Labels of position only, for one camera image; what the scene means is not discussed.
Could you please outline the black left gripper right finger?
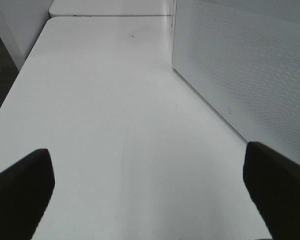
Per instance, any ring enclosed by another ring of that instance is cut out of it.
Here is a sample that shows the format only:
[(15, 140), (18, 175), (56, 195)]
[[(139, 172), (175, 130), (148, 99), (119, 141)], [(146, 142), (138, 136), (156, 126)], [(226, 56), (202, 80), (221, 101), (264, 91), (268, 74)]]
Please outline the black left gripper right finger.
[(300, 240), (300, 165), (255, 141), (246, 146), (243, 182), (274, 240)]

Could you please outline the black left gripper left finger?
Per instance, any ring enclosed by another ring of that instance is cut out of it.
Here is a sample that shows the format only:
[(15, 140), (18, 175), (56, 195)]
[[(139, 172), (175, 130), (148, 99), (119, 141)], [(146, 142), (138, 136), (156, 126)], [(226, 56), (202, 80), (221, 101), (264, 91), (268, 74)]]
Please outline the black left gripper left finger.
[(50, 153), (36, 149), (0, 173), (0, 240), (32, 239), (50, 202)]

